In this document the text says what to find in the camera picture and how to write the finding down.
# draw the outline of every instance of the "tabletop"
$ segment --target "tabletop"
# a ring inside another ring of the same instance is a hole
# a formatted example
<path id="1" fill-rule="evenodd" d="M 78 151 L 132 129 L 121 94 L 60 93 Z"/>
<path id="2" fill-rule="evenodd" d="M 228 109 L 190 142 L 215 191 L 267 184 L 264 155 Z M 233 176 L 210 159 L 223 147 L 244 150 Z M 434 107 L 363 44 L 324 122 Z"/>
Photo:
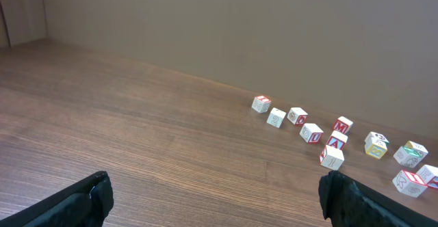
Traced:
<path id="1" fill-rule="evenodd" d="M 302 107 L 322 141 L 307 144 L 286 118 L 267 124 L 269 112 L 251 108 L 260 94 L 270 110 Z M 106 170 L 115 204 L 105 226 L 331 225 L 319 155 L 342 113 L 50 40 L 0 52 L 0 99 L 0 219 Z M 347 118 L 339 171 L 438 220 L 438 191 L 412 198 L 391 181 L 437 166 L 437 141 Z M 364 153 L 370 131 L 390 141 L 380 160 Z M 412 169 L 392 157 L 408 140 L 429 151 Z"/>

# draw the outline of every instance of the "alphabet block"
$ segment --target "alphabet block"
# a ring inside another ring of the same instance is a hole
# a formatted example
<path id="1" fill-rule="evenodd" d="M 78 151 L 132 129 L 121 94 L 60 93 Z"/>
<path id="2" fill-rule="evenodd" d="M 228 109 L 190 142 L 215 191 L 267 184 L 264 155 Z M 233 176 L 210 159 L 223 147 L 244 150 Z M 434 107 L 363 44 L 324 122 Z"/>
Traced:
<path id="1" fill-rule="evenodd" d="M 352 125 L 352 121 L 345 117 L 340 117 L 336 120 L 335 125 L 333 125 L 333 130 L 345 134 L 351 129 Z"/>
<path id="2" fill-rule="evenodd" d="M 408 196 L 418 197 L 424 190 L 427 189 L 426 183 L 415 173 L 401 170 L 392 180 L 400 193 Z"/>
<path id="3" fill-rule="evenodd" d="M 438 168 L 431 165 L 423 165 L 417 172 L 417 175 L 431 189 L 438 189 Z"/>
<path id="4" fill-rule="evenodd" d="M 265 96 L 256 96 L 253 101 L 253 109 L 258 113 L 267 112 L 269 106 L 271 105 L 271 100 Z"/>
<path id="5" fill-rule="evenodd" d="M 271 124 L 277 128 L 280 128 L 283 119 L 285 118 L 286 113 L 277 108 L 272 108 L 271 113 L 269 114 L 268 124 Z"/>
<path id="6" fill-rule="evenodd" d="M 340 149 L 326 145 L 320 155 L 320 164 L 328 169 L 338 170 L 344 162 L 344 154 Z"/>
<path id="7" fill-rule="evenodd" d="M 365 153 L 376 159 L 381 159 L 388 151 L 386 143 L 375 137 L 370 137 L 365 144 Z"/>
<path id="8" fill-rule="evenodd" d="M 394 158 L 400 165 L 414 168 L 421 159 L 421 156 L 412 148 L 401 146 L 394 154 Z"/>
<path id="9" fill-rule="evenodd" d="M 418 152 L 418 154 L 421 156 L 421 158 L 418 159 L 418 162 L 424 159 L 424 157 L 428 154 L 427 149 L 423 145 L 420 145 L 418 143 L 409 141 L 404 146 L 407 148 L 412 148 Z"/>
<path id="10" fill-rule="evenodd" d="M 322 138 L 324 131 L 320 129 L 316 124 L 306 123 L 302 126 L 300 135 L 301 137 L 310 144 L 317 144 Z"/>
<path id="11" fill-rule="evenodd" d="M 333 131 L 327 140 L 326 145 L 332 146 L 337 149 L 343 149 L 347 143 L 348 136 L 340 133 L 339 131 Z"/>
<path id="12" fill-rule="evenodd" d="M 375 137 L 375 138 L 381 140 L 382 142 L 385 142 L 386 146 L 389 145 L 388 139 L 386 139 L 386 137 L 384 135 L 382 135 L 382 134 L 379 134 L 379 133 L 371 131 L 370 134 L 368 134 L 368 136 L 365 138 L 365 142 L 368 142 L 368 139 L 370 137 Z"/>
<path id="13" fill-rule="evenodd" d="M 307 119 L 307 112 L 301 107 L 292 107 L 287 114 L 287 119 L 294 125 L 303 125 Z"/>

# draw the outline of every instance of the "wooden cube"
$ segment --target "wooden cube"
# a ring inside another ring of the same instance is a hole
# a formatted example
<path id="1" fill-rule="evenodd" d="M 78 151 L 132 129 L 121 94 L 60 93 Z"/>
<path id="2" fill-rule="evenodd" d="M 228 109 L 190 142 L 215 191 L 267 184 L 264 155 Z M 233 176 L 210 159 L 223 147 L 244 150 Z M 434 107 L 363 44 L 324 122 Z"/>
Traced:
<path id="1" fill-rule="evenodd" d="M 337 149 L 343 149 L 347 143 L 348 136 L 340 133 L 339 131 L 333 131 L 327 140 L 326 145 L 332 146 Z"/>
<path id="2" fill-rule="evenodd" d="M 417 172 L 417 175 L 431 189 L 438 189 L 438 168 L 431 165 L 423 165 Z"/>
<path id="3" fill-rule="evenodd" d="M 344 162 L 344 154 L 340 149 L 326 145 L 320 155 L 320 164 L 328 169 L 338 170 Z"/>
<path id="4" fill-rule="evenodd" d="M 394 158 L 400 165 L 414 168 L 422 157 L 414 149 L 401 146 L 394 154 Z"/>
<path id="5" fill-rule="evenodd" d="M 253 109 L 258 113 L 267 112 L 269 106 L 271 105 L 271 100 L 265 96 L 256 96 L 253 101 Z"/>
<path id="6" fill-rule="evenodd" d="M 287 114 L 287 119 L 294 125 L 303 125 L 307 119 L 307 112 L 301 107 L 292 107 Z"/>
<path id="7" fill-rule="evenodd" d="M 415 173 L 401 170 L 392 180 L 400 193 L 408 196 L 418 197 L 424 190 L 427 189 L 426 183 Z"/>
<path id="8" fill-rule="evenodd" d="M 336 120 L 335 125 L 333 125 L 333 130 L 345 134 L 351 129 L 352 125 L 352 121 L 345 117 L 340 117 Z"/>
<path id="9" fill-rule="evenodd" d="M 376 159 L 381 159 L 386 151 L 388 151 L 386 143 L 378 138 L 370 137 L 365 143 L 365 153 Z"/>
<path id="10" fill-rule="evenodd" d="M 268 124 L 271 124 L 277 128 L 280 128 L 283 119 L 285 118 L 286 113 L 277 108 L 272 108 L 271 113 L 269 114 Z"/>
<path id="11" fill-rule="evenodd" d="M 302 126 L 300 135 L 301 137 L 310 144 L 317 144 L 322 138 L 324 131 L 320 129 L 316 124 L 306 123 Z"/>
<path id="12" fill-rule="evenodd" d="M 409 141 L 404 146 L 407 148 L 412 148 L 418 152 L 418 154 L 421 156 L 421 158 L 418 160 L 418 162 L 420 162 L 422 159 L 424 159 L 424 157 L 428 154 L 427 149 L 423 145 L 420 145 L 418 143 Z"/>
<path id="13" fill-rule="evenodd" d="M 376 132 L 373 132 L 373 131 L 371 131 L 370 134 L 368 134 L 368 136 L 365 138 L 365 142 L 367 142 L 368 139 L 371 138 L 371 137 L 375 137 L 375 138 L 381 140 L 382 142 L 385 142 L 386 146 L 389 145 L 389 141 L 388 141 L 388 139 L 386 139 L 386 137 L 384 135 L 376 133 Z"/>

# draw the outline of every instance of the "red letter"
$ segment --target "red letter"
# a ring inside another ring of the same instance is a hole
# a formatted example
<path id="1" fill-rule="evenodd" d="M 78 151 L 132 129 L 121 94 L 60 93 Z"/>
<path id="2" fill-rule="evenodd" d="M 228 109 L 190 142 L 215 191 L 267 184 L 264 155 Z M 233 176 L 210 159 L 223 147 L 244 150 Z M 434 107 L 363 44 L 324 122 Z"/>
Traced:
<path id="1" fill-rule="evenodd" d="M 336 121 L 335 126 L 333 127 L 334 130 L 339 131 L 340 133 L 345 134 L 345 131 L 347 130 L 348 126 L 347 124 L 344 124 L 343 122 Z"/>
<path id="2" fill-rule="evenodd" d="M 318 142 L 321 138 L 321 133 L 314 133 L 312 134 L 312 136 L 310 137 L 309 142 Z"/>
<path id="3" fill-rule="evenodd" d="M 332 144 L 329 144 L 329 146 L 332 146 L 332 147 L 334 147 L 334 148 L 337 148 L 337 146 L 338 146 L 338 141 L 335 139 L 335 142 L 333 142 Z"/>
<path id="4" fill-rule="evenodd" d="M 299 116 L 298 120 L 296 121 L 296 124 L 304 124 L 304 121 L 306 121 L 307 116 Z"/>

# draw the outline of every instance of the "letter block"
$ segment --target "letter block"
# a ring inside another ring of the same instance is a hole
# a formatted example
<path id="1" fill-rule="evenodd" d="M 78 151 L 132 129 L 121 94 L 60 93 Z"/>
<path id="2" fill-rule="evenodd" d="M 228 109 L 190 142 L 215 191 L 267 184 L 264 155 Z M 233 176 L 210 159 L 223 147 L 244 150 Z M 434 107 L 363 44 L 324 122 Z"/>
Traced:
<path id="1" fill-rule="evenodd" d="M 265 96 L 256 96 L 253 101 L 253 109 L 258 113 L 267 112 L 269 106 L 271 105 L 271 100 Z"/>
<path id="2" fill-rule="evenodd" d="M 418 160 L 418 162 L 420 162 L 422 159 L 424 159 L 424 157 L 428 154 L 427 149 L 423 145 L 420 145 L 416 142 L 409 141 L 404 146 L 407 148 L 412 148 L 418 152 L 418 154 L 421 156 L 421 158 Z"/>
<path id="3" fill-rule="evenodd" d="M 424 190 L 427 189 L 426 183 L 415 173 L 401 170 L 392 180 L 400 193 L 408 196 L 418 197 Z"/>
<path id="4" fill-rule="evenodd" d="M 303 125 L 307 119 L 307 112 L 301 107 L 292 107 L 287 114 L 287 119 L 294 125 Z"/>
<path id="5" fill-rule="evenodd" d="M 370 137 L 375 137 L 375 138 L 381 140 L 382 142 L 385 142 L 386 146 L 389 145 L 388 139 L 386 139 L 386 137 L 382 134 L 371 131 L 370 134 L 368 134 L 368 136 L 365 138 L 365 142 L 367 142 Z"/>
<path id="6" fill-rule="evenodd" d="M 414 168 L 421 159 L 421 156 L 412 148 L 401 146 L 394 154 L 394 158 L 400 165 Z"/>
<path id="7" fill-rule="evenodd" d="M 333 131 L 328 138 L 326 145 L 332 146 L 337 149 L 343 149 L 347 143 L 348 136 L 340 133 L 339 131 Z"/>
<path id="8" fill-rule="evenodd" d="M 386 143 L 378 138 L 370 137 L 365 143 L 365 153 L 376 159 L 381 159 L 386 151 L 388 151 Z"/>
<path id="9" fill-rule="evenodd" d="M 333 125 L 333 130 L 345 134 L 351 129 L 352 125 L 352 121 L 345 117 L 340 117 L 336 120 L 335 125 Z"/>
<path id="10" fill-rule="evenodd" d="M 271 113 L 269 114 L 268 120 L 266 121 L 268 124 L 271 124 L 277 128 L 280 128 L 283 119 L 285 118 L 286 113 L 277 108 L 272 108 Z"/>
<path id="11" fill-rule="evenodd" d="M 320 155 L 320 164 L 328 169 L 338 170 L 344 162 L 342 150 L 326 145 Z"/>
<path id="12" fill-rule="evenodd" d="M 316 124 L 306 123 L 302 126 L 300 135 L 301 137 L 310 144 L 317 144 L 322 138 L 324 131 L 320 129 Z"/>
<path id="13" fill-rule="evenodd" d="M 431 165 L 423 165 L 417 172 L 417 175 L 431 189 L 438 189 L 438 168 Z"/>

